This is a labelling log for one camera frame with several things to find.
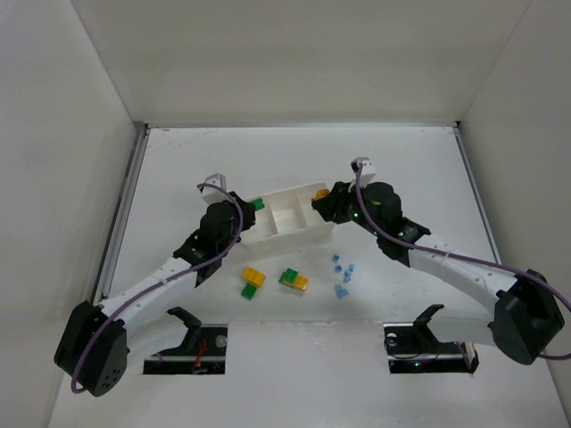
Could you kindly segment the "yellow butterfly duplo brick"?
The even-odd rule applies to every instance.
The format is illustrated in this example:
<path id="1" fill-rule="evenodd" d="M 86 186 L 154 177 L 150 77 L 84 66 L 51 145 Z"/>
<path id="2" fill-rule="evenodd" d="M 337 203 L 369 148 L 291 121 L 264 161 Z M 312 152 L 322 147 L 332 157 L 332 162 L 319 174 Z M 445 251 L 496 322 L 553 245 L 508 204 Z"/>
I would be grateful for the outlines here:
<path id="1" fill-rule="evenodd" d="M 312 198 L 313 201 L 317 201 L 323 199 L 329 195 L 329 190 L 327 188 L 318 190 L 314 197 Z"/>

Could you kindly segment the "green duplo base plate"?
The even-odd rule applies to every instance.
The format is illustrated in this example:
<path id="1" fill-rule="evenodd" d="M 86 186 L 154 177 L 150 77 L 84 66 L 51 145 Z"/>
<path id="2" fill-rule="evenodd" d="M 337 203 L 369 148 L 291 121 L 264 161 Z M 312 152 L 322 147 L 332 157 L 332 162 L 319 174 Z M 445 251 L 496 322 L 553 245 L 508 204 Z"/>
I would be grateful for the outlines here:
<path id="1" fill-rule="evenodd" d="M 249 203 L 254 207 L 255 211 L 260 211 L 265 209 L 265 202 L 262 197 L 258 197 L 249 201 Z"/>

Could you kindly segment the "yellow long duplo brick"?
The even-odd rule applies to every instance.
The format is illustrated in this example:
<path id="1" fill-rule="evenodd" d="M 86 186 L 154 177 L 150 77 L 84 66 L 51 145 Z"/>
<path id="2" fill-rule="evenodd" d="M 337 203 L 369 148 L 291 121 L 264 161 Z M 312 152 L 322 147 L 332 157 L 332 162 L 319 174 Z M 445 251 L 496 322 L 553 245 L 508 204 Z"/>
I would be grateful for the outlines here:
<path id="1" fill-rule="evenodd" d="M 259 289 L 263 286 L 266 276 L 257 269 L 246 267 L 242 272 L 242 279 L 246 284 Z"/>

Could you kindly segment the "green square duplo brick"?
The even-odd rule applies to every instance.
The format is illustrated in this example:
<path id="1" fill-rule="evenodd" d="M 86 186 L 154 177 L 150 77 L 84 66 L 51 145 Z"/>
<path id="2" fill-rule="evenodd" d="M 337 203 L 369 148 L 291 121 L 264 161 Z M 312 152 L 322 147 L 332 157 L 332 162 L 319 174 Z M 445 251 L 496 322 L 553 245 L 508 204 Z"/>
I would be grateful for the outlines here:
<path id="1" fill-rule="evenodd" d="M 298 272 L 291 268 L 287 268 L 279 277 L 279 282 L 288 287 L 294 287 L 295 281 L 298 277 Z"/>

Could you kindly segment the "small green duplo plate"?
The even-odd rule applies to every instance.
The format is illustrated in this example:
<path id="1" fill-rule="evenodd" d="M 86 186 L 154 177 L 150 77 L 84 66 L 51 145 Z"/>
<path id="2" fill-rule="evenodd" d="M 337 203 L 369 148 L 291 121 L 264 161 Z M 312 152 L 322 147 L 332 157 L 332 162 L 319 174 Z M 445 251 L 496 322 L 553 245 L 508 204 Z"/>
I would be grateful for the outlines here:
<path id="1" fill-rule="evenodd" d="M 257 291 L 258 288 L 256 286 L 251 284 L 246 284 L 243 290 L 241 291 L 241 296 L 247 300 L 252 300 Z"/>

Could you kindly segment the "yellow square duplo brick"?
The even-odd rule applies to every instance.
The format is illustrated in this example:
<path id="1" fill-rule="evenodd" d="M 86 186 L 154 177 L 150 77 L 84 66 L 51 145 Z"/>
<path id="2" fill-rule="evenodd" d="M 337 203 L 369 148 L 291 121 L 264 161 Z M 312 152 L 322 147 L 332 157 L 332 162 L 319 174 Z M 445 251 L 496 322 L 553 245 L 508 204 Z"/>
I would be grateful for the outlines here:
<path id="1" fill-rule="evenodd" d="M 308 283 L 309 280 L 307 277 L 298 275 L 293 282 L 293 288 L 297 291 L 305 292 L 307 290 Z"/>

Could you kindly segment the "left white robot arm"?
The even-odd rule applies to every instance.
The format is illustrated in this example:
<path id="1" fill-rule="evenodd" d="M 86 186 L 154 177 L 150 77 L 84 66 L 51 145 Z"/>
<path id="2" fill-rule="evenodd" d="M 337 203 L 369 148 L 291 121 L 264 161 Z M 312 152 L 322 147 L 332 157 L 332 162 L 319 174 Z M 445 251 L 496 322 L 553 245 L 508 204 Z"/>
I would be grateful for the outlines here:
<path id="1" fill-rule="evenodd" d="M 256 223 L 256 206 L 234 192 L 211 203 L 198 228 L 146 279 L 97 304 L 80 302 L 70 313 L 54 363 L 75 394 L 100 397 L 136 358 L 184 343 L 200 322 L 175 301 L 193 279 L 199 287 L 222 266 L 242 232 Z"/>

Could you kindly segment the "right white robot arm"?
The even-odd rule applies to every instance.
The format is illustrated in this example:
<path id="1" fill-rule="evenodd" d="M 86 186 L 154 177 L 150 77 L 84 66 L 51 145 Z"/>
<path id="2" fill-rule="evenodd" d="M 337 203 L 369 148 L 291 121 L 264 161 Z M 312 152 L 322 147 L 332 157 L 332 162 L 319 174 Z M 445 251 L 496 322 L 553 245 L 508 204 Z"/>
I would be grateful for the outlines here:
<path id="1" fill-rule="evenodd" d="M 326 222 L 359 225 L 376 237 L 389 259 L 440 279 L 484 307 L 489 318 L 476 342 L 491 344 L 523 365 L 548 358 L 545 349 L 565 320 L 559 309 L 563 297 L 542 274 L 462 254 L 406 218 L 400 196 L 387 183 L 337 182 L 331 190 L 317 191 L 311 207 Z"/>

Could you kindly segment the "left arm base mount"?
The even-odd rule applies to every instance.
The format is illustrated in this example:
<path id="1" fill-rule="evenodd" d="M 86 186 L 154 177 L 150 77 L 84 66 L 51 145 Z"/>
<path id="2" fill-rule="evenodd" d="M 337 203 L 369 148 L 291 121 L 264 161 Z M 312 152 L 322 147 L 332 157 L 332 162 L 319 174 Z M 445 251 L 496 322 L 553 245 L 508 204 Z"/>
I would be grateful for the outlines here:
<path id="1" fill-rule="evenodd" d="M 226 372 L 228 324 L 205 324 L 190 312 L 175 307 L 167 311 L 184 327 L 173 346 L 148 357 L 144 375 L 223 375 Z"/>

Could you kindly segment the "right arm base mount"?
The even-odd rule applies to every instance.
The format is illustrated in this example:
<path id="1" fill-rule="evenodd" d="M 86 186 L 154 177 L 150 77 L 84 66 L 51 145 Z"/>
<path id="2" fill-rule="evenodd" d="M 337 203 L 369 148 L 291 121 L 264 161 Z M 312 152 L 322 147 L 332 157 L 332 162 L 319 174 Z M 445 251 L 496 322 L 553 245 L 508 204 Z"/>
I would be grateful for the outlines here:
<path id="1" fill-rule="evenodd" d="M 433 304 L 413 321 L 384 324 L 383 346 L 391 375 L 475 373 L 479 356 L 474 344 L 440 342 L 429 328 L 442 309 L 443 304 Z"/>

